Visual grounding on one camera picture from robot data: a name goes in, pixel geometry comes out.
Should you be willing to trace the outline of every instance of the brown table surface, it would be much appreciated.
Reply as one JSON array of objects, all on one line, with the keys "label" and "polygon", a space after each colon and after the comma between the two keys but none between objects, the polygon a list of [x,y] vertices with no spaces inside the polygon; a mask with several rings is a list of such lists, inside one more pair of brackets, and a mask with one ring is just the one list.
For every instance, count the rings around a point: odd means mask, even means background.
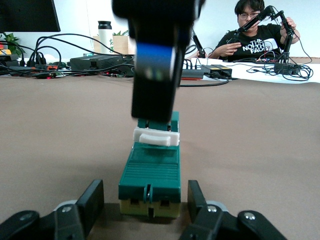
[{"label": "brown table surface", "polygon": [[181,87],[181,217],[121,215],[118,183],[137,124],[132,79],[0,78],[0,222],[49,214],[103,179],[89,239],[177,240],[190,223],[188,180],[232,215],[255,210],[289,240],[320,239],[320,84],[234,80]]}]

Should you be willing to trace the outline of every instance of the dark hair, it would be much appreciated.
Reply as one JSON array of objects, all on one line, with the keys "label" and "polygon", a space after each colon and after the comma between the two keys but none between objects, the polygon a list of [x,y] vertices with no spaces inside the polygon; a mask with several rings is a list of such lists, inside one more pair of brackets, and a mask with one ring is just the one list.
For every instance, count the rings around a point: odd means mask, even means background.
[{"label": "dark hair", "polygon": [[249,6],[253,11],[262,12],[265,9],[264,0],[239,0],[235,5],[234,13],[239,16],[245,10],[245,8]]}]

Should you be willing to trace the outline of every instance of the eyeglasses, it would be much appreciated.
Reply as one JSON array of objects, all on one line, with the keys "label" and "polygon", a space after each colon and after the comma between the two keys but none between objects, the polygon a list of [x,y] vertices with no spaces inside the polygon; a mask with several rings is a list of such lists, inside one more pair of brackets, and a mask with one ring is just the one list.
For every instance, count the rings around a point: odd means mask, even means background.
[{"label": "eyeglasses", "polygon": [[260,13],[260,12],[254,12],[254,13],[250,13],[250,14],[248,14],[248,13],[241,13],[239,16],[240,16],[240,19],[241,19],[241,20],[246,20],[249,16],[250,16],[250,18],[252,19],[252,18],[256,17],[259,13]]}]

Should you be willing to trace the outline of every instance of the black t-shirt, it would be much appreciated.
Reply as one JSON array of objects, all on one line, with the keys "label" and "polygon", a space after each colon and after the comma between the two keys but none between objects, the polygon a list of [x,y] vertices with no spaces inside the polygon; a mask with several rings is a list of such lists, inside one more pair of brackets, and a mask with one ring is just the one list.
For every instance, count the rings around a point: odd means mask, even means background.
[{"label": "black t-shirt", "polygon": [[[228,57],[220,57],[219,59],[228,62],[242,59],[258,59],[258,58],[274,58],[281,54],[284,45],[281,44],[280,25],[269,23],[268,25],[259,25],[255,36],[246,36],[242,32],[238,35],[237,41],[241,43],[241,47]],[[235,37],[235,30],[228,32],[220,40],[215,48],[227,44],[227,41]]]}]

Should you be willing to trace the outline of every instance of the man wearing glasses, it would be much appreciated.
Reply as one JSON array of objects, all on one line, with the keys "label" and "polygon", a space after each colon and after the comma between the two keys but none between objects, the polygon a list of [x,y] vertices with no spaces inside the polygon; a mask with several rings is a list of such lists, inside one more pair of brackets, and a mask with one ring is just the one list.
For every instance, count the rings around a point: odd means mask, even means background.
[{"label": "man wearing glasses", "polygon": [[[234,8],[237,15],[239,27],[249,22],[265,9],[264,0],[239,0]],[[300,33],[296,30],[295,22],[286,18],[288,25],[294,30],[292,44],[300,39]],[[211,59],[222,59],[232,62],[248,59],[276,59],[281,54],[287,32],[282,25],[269,23],[268,25],[258,25],[259,21],[248,31],[241,32],[237,42],[229,43],[234,37],[235,31],[230,31],[220,40],[212,54]]]}]

